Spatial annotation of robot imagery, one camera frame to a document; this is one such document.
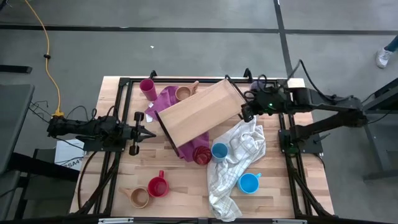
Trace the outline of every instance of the white sneaker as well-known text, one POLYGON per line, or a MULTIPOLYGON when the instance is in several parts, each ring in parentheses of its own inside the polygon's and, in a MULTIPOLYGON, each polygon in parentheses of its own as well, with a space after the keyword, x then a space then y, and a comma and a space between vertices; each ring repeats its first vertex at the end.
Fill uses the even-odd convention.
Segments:
POLYGON ((376 54, 376 65, 379 68, 386 68, 388 60, 390 59, 390 56, 393 54, 393 52, 390 52, 388 50, 384 50, 384 48, 380 49, 377 51, 376 54))

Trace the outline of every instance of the red mug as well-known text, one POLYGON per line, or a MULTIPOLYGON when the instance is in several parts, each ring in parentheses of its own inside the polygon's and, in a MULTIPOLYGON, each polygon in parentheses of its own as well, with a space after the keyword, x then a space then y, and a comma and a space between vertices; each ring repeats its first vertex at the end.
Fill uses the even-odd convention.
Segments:
POLYGON ((199 146, 193 151, 193 160, 199 165, 206 165, 211 160, 211 151, 206 146, 199 146))
POLYGON ((148 193, 152 197, 164 197, 169 192, 169 183, 164 179, 164 171, 159 171, 159 176, 152 178, 148 184, 148 193))

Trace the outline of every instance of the wooden cup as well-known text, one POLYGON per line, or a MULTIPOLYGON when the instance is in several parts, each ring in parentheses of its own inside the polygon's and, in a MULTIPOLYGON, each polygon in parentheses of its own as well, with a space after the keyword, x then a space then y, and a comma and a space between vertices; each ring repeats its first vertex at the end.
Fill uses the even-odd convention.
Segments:
POLYGON ((193 84, 191 84, 189 86, 181 86, 175 92, 175 97, 178 99, 178 101, 187 99, 188 97, 195 94, 195 91, 198 88, 198 85, 199 85, 199 81, 195 81, 193 84))
POLYGON ((145 187, 135 189, 119 187, 119 192, 124 193, 129 198, 134 208, 144 208, 149 202, 149 194, 145 187))

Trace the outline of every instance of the white towel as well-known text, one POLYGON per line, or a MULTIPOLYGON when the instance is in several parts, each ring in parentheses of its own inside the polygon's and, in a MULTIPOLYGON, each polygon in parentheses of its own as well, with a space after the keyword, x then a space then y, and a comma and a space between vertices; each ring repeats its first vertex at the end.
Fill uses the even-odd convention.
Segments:
POLYGON ((240 121, 235 127, 213 141, 228 146, 223 162, 210 161, 207 166, 207 187, 210 210, 215 217, 231 222, 242 212, 229 197, 232 188, 248 166, 266 154, 266 139, 262 126, 256 126, 257 118, 248 123, 240 121))

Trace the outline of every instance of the wooden tabletop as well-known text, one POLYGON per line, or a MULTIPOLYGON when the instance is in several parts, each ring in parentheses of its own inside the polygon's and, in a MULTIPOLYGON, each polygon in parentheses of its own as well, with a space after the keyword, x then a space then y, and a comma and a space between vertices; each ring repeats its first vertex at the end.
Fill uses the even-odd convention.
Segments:
MULTIPOLYGON (((108 109, 114 105, 119 78, 104 77, 96 106, 98 115, 104 116, 108 109)), ((178 85, 178 83, 156 83, 157 93, 160 93, 169 85, 178 85)), ((200 84, 197 91, 202 91, 210 85, 200 84)), ((304 86, 303 80, 301 78, 289 80, 289 87, 294 86, 304 86)), ((249 85, 239 84, 238 87, 244 91, 249 88, 249 85)), ((126 91, 123 93, 120 108, 124 106, 125 97, 126 91)), ((145 111, 148 103, 145 96, 141 93, 138 83, 135 83, 132 90, 127 123, 134 125, 134 112, 145 111)), ((238 116, 233 116, 209 130, 210 145, 214 138, 227 132, 227 130, 239 121, 238 116)), ((301 125, 312 123, 311 113, 296 114, 295 122, 301 125)), ((287 116, 285 116, 285 123, 289 127, 287 116)), ((259 124, 264 127, 267 144, 266 155, 251 164, 245 172, 262 174, 259 179, 260 188, 256 193, 247 195, 234 187, 231 198, 241 209, 243 213, 242 218, 293 218, 294 214, 287 168, 285 158, 280 153, 277 136, 277 132, 280 129, 278 116, 260 116, 257 120, 257 125, 259 124)), ((158 122, 146 123, 144 120, 142 125, 155 133, 157 137, 146 139, 142 143, 139 143, 140 153, 136 156, 130 156, 128 151, 122 153, 111 215, 113 217, 214 217, 209 210, 206 166, 199 166, 194 162, 185 162, 185 160, 179 159, 166 140, 158 122), (118 192, 118 187, 134 188, 147 186, 151 178, 158 175, 159 170, 165 171, 165 178, 170 184, 170 192, 164 198, 152 198, 146 208, 133 208, 128 198, 118 192)), ((81 183, 82 203, 88 200, 98 185, 103 156, 103 152, 97 153, 88 164, 81 183)), ((319 158, 311 154, 304 154, 303 164, 308 188, 323 207, 328 212, 333 213, 325 171, 319 158)), ((108 187, 105 188, 104 195, 108 195, 108 187)), ((304 211, 300 190, 298 190, 298 197, 300 208, 304 211)), ((103 197, 101 211, 105 203, 106 197, 103 197)), ((75 212, 77 209, 75 191, 70 211, 75 212)))

